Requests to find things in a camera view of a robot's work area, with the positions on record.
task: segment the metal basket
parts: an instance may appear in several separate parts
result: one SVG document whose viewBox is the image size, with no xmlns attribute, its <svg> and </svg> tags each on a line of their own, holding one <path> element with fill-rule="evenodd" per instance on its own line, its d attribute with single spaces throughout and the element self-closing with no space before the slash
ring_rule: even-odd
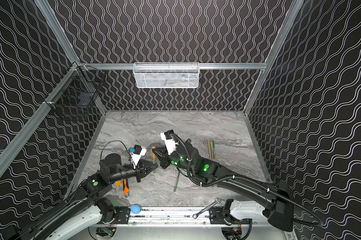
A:
<svg viewBox="0 0 361 240">
<path fill-rule="evenodd" d="M 106 74 L 92 67 L 80 66 L 57 94 L 50 107 L 65 121 L 86 120 L 95 106 Z"/>
<path fill-rule="evenodd" d="M 197 88 L 199 63 L 134 63 L 138 88 Z"/>
</svg>

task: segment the gray marble tabletop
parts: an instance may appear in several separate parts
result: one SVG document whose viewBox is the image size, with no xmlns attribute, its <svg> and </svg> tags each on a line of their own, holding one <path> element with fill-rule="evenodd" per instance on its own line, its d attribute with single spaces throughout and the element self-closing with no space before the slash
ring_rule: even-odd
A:
<svg viewBox="0 0 361 240">
<path fill-rule="evenodd" d="M 84 167 L 79 181 L 99 169 L 100 152 L 111 140 L 121 140 L 127 148 L 135 144 L 148 150 L 142 159 L 152 160 L 151 147 L 163 146 L 159 134 L 173 129 L 183 140 L 190 138 L 202 157 L 209 158 L 207 139 L 214 140 L 216 160 L 242 175 L 265 181 L 255 153 L 242 112 L 108 112 L 97 142 Z M 122 144 L 107 145 L 102 158 L 118 153 L 122 164 L 128 163 L 128 156 Z M 158 168 L 137 183 L 129 180 L 130 196 L 124 197 L 122 186 L 113 185 L 107 197 L 115 205 L 129 206 L 206 206 L 216 197 L 223 199 L 249 200 L 227 189 L 200 187 L 186 177 L 180 176 L 177 191 L 174 184 L 178 171 L 175 167 Z"/>
</svg>

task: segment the blue ball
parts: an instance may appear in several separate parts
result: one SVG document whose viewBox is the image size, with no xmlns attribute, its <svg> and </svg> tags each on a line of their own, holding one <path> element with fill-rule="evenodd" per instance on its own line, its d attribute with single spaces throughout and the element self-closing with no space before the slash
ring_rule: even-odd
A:
<svg viewBox="0 0 361 240">
<path fill-rule="evenodd" d="M 131 212 L 134 214 L 138 214 L 140 212 L 140 206 L 137 204 L 130 206 Z"/>
</svg>

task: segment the patterned wall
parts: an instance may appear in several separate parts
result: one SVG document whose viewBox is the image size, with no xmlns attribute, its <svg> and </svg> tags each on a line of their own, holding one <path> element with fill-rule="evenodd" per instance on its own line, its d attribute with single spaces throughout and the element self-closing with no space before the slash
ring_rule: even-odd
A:
<svg viewBox="0 0 361 240">
<path fill-rule="evenodd" d="M 0 153 L 69 66 L 32 0 L 0 1 Z"/>
<path fill-rule="evenodd" d="M 291 0 L 49 0 L 85 63 L 265 62 Z"/>
<path fill-rule="evenodd" d="M 100 97 L 107 109 L 243 110 L 259 70 L 202 70 L 198 88 L 137 88 L 132 71 L 109 71 Z"/>
<path fill-rule="evenodd" d="M 60 203 L 100 120 L 65 122 L 51 111 L 0 179 L 0 239 Z"/>
<path fill-rule="evenodd" d="M 361 0 L 305 1 L 249 118 L 272 180 L 325 222 L 298 239 L 361 239 Z"/>
</svg>

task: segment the silver wrench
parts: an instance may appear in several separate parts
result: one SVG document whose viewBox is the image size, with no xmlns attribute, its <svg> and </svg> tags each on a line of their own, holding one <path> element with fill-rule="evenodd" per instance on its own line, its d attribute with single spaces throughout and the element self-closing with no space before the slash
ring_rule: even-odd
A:
<svg viewBox="0 0 361 240">
<path fill-rule="evenodd" d="M 197 219 L 200 214 L 202 214 L 202 213 L 204 213 L 205 211 L 207 211 L 208 209 L 212 208 L 212 206 L 214 206 L 215 204 L 219 204 L 219 203 L 221 203 L 221 202 L 222 202 L 222 199 L 219 198 L 219 197 L 217 197 L 212 204 L 210 204 L 210 205 L 208 205 L 207 207 L 205 207 L 204 209 L 202 209 L 199 213 L 193 214 L 193 218 L 194 218 L 194 219 Z"/>
</svg>

